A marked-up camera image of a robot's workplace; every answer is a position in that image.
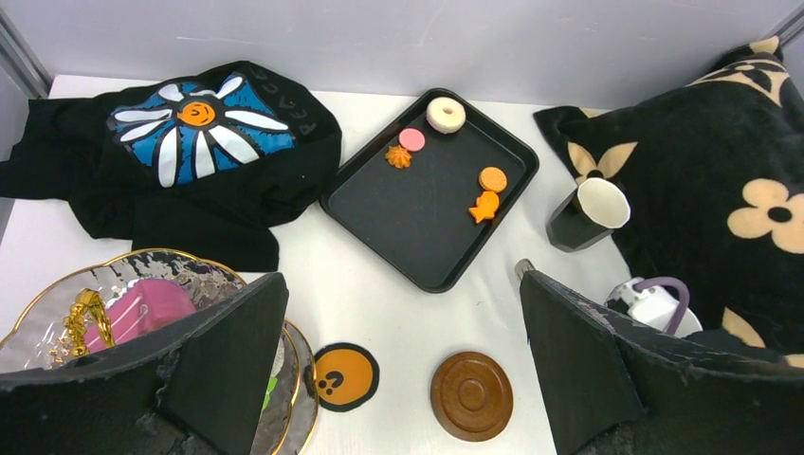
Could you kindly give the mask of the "metal tongs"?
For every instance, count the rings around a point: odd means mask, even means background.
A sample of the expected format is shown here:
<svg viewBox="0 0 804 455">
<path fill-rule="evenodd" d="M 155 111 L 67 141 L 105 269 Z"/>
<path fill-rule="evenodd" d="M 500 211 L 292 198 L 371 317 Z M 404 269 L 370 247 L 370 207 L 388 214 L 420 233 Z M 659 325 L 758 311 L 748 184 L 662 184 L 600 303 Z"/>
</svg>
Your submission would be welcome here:
<svg viewBox="0 0 804 455">
<path fill-rule="evenodd" d="M 535 267 L 528 259 L 521 259 L 514 266 L 514 273 L 519 281 L 522 281 L 528 273 L 534 270 Z"/>
</svg>

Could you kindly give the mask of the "pink cupcake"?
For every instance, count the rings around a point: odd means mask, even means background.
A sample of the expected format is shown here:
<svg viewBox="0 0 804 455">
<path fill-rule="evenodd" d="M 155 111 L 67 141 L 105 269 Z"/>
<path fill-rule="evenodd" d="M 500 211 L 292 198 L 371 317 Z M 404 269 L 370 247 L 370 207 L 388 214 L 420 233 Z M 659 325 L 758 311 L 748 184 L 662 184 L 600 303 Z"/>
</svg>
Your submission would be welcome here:
<svg viewBox="0 0 804 455">
<path fill-rule="evenodd" d="M 196 311 L 187 292 L 164 279 L 139 279 L 106 303 L 101 294 L 85 288 L 64 320 L 72 354 L 83 356 L 131 341 Z"/>
</svg>

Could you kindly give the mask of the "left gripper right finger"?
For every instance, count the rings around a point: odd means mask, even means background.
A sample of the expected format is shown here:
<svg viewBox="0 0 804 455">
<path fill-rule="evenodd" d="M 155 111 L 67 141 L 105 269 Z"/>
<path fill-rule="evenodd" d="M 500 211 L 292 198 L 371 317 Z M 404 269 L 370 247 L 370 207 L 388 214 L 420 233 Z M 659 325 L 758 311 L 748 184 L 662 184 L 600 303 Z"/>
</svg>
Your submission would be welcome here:
<svg viewBox="0 0 804 455">
<path fill-rule="evenodd" d="M 521 308 L 560 454 L 799 454 L 803 372 L 665 335 L 538 271 Z"/>
</svg>

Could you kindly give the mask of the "black paper cup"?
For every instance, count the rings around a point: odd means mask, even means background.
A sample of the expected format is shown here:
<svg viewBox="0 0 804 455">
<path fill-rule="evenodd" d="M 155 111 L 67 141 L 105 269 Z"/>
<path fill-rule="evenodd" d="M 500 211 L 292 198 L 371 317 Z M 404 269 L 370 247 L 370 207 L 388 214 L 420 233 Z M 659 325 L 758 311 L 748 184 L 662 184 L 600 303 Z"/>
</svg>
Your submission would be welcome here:
<svg viewBox="0 0 804 455">
<path fill-rule="evenodd" d="M 593 177 L 578 185 L 555 209 L 546 233 L 552 246 L 576 252 L 622 228 L 630 217 L 626 194 L 612 182 Z"/>
</svg>

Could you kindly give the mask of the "orange fish cookie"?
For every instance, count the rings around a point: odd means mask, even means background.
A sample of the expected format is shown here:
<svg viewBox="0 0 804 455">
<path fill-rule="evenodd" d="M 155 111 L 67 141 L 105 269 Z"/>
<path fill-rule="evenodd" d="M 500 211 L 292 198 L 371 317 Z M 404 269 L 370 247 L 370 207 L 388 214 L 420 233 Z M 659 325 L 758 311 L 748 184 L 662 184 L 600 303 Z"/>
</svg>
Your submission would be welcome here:
<svg viewBox="0 0 804 455">
<path fill-rule="evenodd" d="M 492 220 L 500 206 L 500 197 L 494 191 L 483 191 L 475 200 L 475 204 L 468 209 L 476 224 Z"/>
</svg>

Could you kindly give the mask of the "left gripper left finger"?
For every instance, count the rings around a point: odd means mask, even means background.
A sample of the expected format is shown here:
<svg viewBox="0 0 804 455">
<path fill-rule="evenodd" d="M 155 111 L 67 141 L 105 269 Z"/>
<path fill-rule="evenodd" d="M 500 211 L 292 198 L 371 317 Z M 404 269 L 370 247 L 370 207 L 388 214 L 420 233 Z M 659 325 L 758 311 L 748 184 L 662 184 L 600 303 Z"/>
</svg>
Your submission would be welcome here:
<svg viewBox="0 0 804 455">
<path fill-rule="evenodd" d="M 247 454 L 289 292 L 270 273 L 150 334 L 1 377 L 5 454 Z"/>
</svg>

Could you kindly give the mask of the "green cake slice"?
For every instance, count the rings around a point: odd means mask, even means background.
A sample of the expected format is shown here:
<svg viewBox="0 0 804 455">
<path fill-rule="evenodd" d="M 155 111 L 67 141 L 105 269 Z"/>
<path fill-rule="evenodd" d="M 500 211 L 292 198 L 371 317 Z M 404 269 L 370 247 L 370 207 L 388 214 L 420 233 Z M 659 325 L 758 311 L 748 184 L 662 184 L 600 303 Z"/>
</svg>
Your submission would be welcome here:
<svg viewBox="0 0 804 455">
<path fill-rule="evenodd" d="M 261 411 L 264 411 L 268 407 L 268 405 L 270 403 L 270 399 L 271 399 L 271 393 L 274 391 L 274 389 L 275 389 L 275 387 L 277 385 L 277 382 L 278 382 L 278 378 L 276 376 L 272 375 L 272 376 L 269 377 L 268 384 L 267 384 L 266 391 L 265 391 L 265 397 L 264 397 L 263 404 L 262 404 L 262 407 L 261 407 Z"/>
</svg>

